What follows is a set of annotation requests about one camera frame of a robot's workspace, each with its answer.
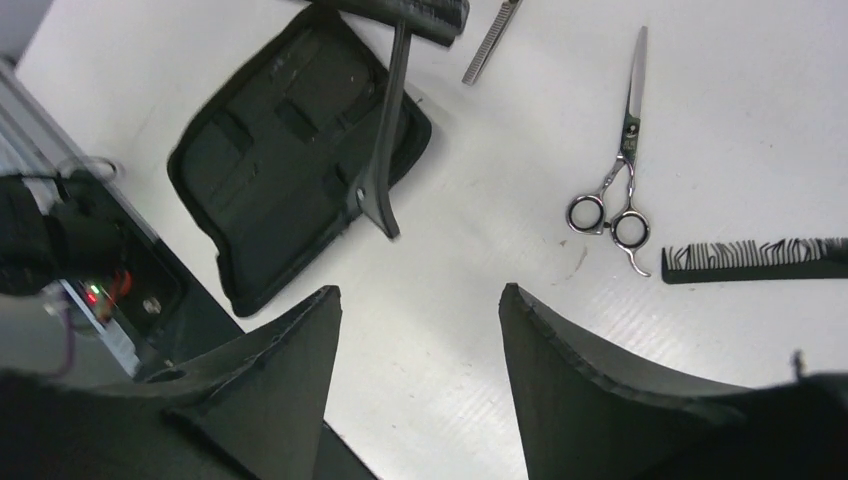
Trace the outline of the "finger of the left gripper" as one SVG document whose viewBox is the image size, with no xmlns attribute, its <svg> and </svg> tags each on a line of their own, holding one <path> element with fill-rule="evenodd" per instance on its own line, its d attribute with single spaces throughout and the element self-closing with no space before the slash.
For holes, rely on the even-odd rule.
<svg viewBox="0 0 848 480">
<path fill-rule="evenodd" d="M 465 30 L 468 0 L 316 0 L 316 3 L 395 26 L 403 21 L 415 36 L 450 47 Z"/>
</svg>

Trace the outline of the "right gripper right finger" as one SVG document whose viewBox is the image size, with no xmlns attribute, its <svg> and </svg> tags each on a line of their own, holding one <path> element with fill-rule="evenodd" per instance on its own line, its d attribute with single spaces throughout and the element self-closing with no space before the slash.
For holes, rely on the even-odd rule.
<svg viewBox="0 0 848 480">
<path fill-rule="evenodd" d="M 847 376 L 759 389 L 689 375 L 567 320 L 515 283 L 499 319 L 532 479 L 843 479 Z"/>
</svg>

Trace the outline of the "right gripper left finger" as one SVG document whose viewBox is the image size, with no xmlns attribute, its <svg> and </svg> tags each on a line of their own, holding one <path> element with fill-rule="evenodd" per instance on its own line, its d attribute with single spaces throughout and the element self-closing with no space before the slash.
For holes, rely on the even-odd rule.
<svg viewBox="0 0 848 480">
<path fill-rule="evenodd" d="M 5 479 L 369 479 L 324 420 L 340 290 L 141 383 L 1 374 Z"/>
</svg>

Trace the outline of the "black hair clip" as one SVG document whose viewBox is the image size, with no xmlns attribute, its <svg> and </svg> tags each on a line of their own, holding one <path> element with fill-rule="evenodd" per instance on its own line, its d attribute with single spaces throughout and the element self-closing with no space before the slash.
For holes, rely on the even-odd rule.
<svg viewBox="0 0 848 480">
<path fill-rule="evenodd" d="M 389 173 L 404 98 L 411 39 L 412 32 L 408 22 L 399 21 L 395 26 L 388 82 L 374 151 L 365 170 L 358 176 L 353 190 L 354 199 L 361 212 L 390 240 L 400 235 L 389 198 Z"/>
</svg>

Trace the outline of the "black zip tool case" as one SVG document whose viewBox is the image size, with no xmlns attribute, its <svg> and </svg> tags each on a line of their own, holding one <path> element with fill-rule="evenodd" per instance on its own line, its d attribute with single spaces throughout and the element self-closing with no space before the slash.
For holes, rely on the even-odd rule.
<svg viewBox="0 0 848 480">
<path fill-rule="evenodd" d="M 341 15 L 313 4 L 202 107 L 168 176 L 216 246 L 235 315 L 264 308 L 358 216 L 386 67 Z"/>
</svg>

